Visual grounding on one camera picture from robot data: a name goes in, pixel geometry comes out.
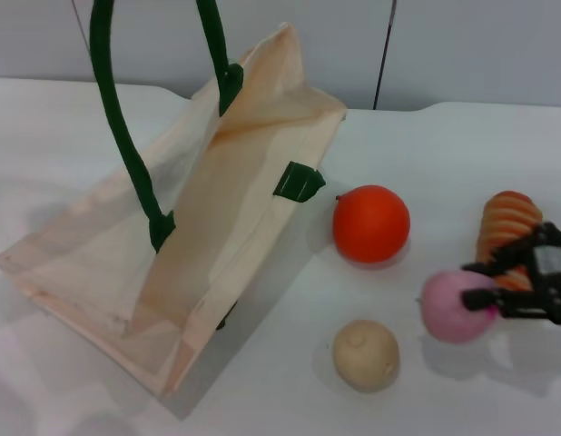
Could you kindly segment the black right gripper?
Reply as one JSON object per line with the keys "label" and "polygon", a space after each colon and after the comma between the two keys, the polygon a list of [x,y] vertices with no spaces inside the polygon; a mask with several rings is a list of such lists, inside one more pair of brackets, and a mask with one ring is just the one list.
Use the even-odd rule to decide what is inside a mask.
{"label": "black right gripper", "polygon": [[530,250],[528,272],[538,297],[533,292],[477,288],[461,293],[463,306],[470,312],[494,310],[503,318],[547,318],[561,324],[561,231],[554,224],[541,223],[532,235],[499,246],[487,261],[464,264],[461,270],[500,276],[523,264]]}

